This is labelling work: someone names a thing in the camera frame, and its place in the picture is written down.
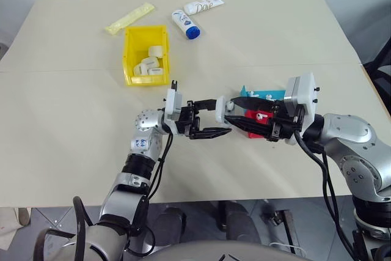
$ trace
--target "yellow plastic bin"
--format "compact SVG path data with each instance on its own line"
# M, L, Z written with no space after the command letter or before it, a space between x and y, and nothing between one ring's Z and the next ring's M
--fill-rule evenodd
M163 58L159 58L159 67L163 75L134 76L133 68L148 57L150 46L161 45ZM166 26L127 27L125 47L123 49L123 73L128 86L157 86L170 82L169 39Z

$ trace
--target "white table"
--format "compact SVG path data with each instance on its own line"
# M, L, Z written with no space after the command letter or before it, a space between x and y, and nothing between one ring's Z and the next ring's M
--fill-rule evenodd
M126 87L123 33L103 28L148 1L134 25L166 24L172 79L186 100L283 89L313 72L317 113L356 114L391 144L391 122L324 0L224 0L192 16L187 40L170 13L195 0L37 0L0 62L0 207L100 205L129 151L133 122L160 108L165 86ZM202 127L215 126L201 113ZM337 194L348 194L336 164ZM321 172L284 142L233 130L213 140L175 138L153 202L310 197Z

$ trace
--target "red object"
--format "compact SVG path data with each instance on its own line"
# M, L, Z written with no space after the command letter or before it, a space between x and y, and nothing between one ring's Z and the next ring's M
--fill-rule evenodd
M263 117L262 119L257 119L257 114L261 113L264 115L267 115L267 117ZM246 110L244 113L245 117L249 117L250 119L255 119L258 123L262 123L263 125L266 125L268 123L268 119L273 117L272 112L267 112L267 111L253 111L253 110ZM255 139L255 138L263 138L260 134L253 134L253 133L248 133L250 139Z

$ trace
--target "white tube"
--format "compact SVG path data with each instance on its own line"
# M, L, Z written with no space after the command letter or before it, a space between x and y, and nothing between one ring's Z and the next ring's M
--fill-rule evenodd
M183 9L188 15L193 15L220 6L221 4L224 4L222 0L201 0L187 3Z
M200 29L190 20L183 10L176 10L171 14L172 20L186 34L189 39L197 38Z

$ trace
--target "blue cap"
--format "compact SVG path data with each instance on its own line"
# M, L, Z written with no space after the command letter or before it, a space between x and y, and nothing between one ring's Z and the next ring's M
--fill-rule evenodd
M200 29L197 26L190 27L186 30L186 36L189 39L197 38L200 35Z

